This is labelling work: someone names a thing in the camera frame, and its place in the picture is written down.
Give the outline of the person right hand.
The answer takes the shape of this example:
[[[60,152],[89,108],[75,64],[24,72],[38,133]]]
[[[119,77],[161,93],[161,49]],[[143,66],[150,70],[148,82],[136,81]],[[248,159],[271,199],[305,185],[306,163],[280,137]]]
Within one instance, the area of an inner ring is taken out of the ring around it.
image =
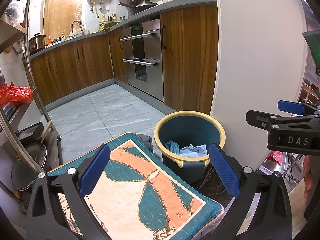
[[[306,155],[304,158],[303,167],[304,167],[304,183],[305,183],[304,197],[307,198],[313,186],[313,179],[311,175],[311,163],[310,163],[310,157],[308,155]]]

